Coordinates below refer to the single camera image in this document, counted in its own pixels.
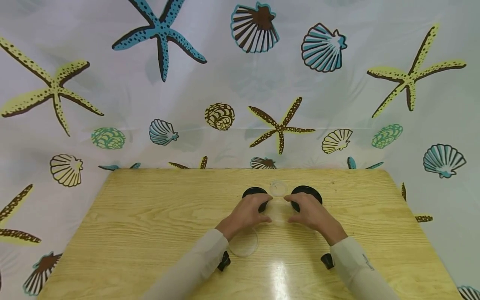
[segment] black suction cup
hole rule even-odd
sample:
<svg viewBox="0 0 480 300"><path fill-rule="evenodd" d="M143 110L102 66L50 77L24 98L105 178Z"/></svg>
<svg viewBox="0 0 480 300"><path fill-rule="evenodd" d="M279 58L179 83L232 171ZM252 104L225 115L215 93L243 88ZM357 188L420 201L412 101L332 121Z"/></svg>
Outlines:
<svg viewBox="0 0 480 300"><path fill-rule="evenodd" d="M258 186L253 186L251 188L248 188L245 192L243 192L243 195L241 196L242 198L245 197L246 195L252 195L252 194L268 194L264 189L259 188ZM267 208L267 203L263 202L259 207L258 207L258 212L262 213L265 211Z"/></svg>
<svg viewBox="0 0 480 300"><path fill-rule="evenodd" d="M223 257L222 257L222 261L218 264L218 267L217 269L220 270L221 272L223 272L223 269L225 269L226 267L228 267L228 265L231 263L230 261L230 257L228 255L228 252L225 251L223 252Z"/></svg>
<svg viewBox="0 0 480 300"><path fill-rule="evenodd" d="M323 204L322 196L320 196L320 193L317 192L316 189L309 187L307 185L301 185L293 189L292 194L297 194L299 192L310 194L313 197L315 197L315 199L317 199L318 202L320 202L320 204ZM291 201L290 204L292 204L293 209L295 209L297 212L300 212L300 206L298 205L298 203L296 203L295 201Z"/></svg>
<svg viewBox="0 0 480 300"><path fill-rule="evenodd" d="M332 255L330 253L327 253L327 254L324 254L320 260L322 261L322 263L324 263L325 267L327 268L327 270L330 270L331 268L334 267L334 264L333 264L333 258L332 258Z"/></svg>

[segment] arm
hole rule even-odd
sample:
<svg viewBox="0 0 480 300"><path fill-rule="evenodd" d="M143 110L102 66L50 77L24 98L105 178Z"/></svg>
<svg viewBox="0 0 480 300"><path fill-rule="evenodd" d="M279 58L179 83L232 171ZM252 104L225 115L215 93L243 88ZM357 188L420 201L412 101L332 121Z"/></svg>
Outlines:
<svg viewBox="0 0 480 300"><path fill-rule="evenodd" d="M340 279L358 300L400 300L382 275L372 266L363 248L343 230L342 225L313 196L298 193L285 196L295 201L300 213L288 221L318 231L330 245Z"/></svg>
<svg viewBox="0 0 480 300"><path fill-rule="evenodd" d="M207 280L222 260L228 242L243 229L272 220L258 213L267 194L245 196L232 213L209 230L194 247L158 279L142 300L183 300Z"/></svg>

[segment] wooden table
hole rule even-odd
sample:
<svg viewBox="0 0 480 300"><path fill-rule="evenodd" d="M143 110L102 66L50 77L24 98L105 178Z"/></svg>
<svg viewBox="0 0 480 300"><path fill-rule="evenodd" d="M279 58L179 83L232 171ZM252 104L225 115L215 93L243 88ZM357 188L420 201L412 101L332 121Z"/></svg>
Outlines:
<svg viewBox="0 0 480 300"><path fill-rule="evenodd" d="M324 206L363 245L372 264L404 300L456 299L456 287L399 189L381 170L120 169L112 172L39 295L41 300L138 299L251 186L316 188ZM199 287L193 299L353 299L320 257L318 235L285 220L256 228L258 248Z"/></svg>

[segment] patterned backdrop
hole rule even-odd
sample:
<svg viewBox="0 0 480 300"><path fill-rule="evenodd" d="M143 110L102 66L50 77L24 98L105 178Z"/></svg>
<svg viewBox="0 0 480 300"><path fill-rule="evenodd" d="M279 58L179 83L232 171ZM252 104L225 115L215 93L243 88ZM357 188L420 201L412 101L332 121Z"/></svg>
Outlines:
<svg viewBox="0 0 480 300"><path fill-rule="evenodd" d="M0 299L118 168L381 168L480 299L480 2L0 3Z"/></svg>

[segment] clear plastic disc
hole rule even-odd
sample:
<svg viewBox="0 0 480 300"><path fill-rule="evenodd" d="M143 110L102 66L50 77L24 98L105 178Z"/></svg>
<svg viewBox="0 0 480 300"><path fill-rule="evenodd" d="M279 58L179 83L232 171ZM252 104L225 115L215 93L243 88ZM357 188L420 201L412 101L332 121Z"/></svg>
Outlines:
<svg viewBox="0 0 480 300"><path fill-rule="evenodd" d="M258 235L255 229L248 228L238 233L228 247L230 251L238 257L247 257L252 255L258 246Z"/></svg>
<svg viewBox="0 0 480 300"><path fill-rule="evenodd" d="M270 184L270 194L274 197L283 197L287 194L287 185L275 180Z"/></svg>

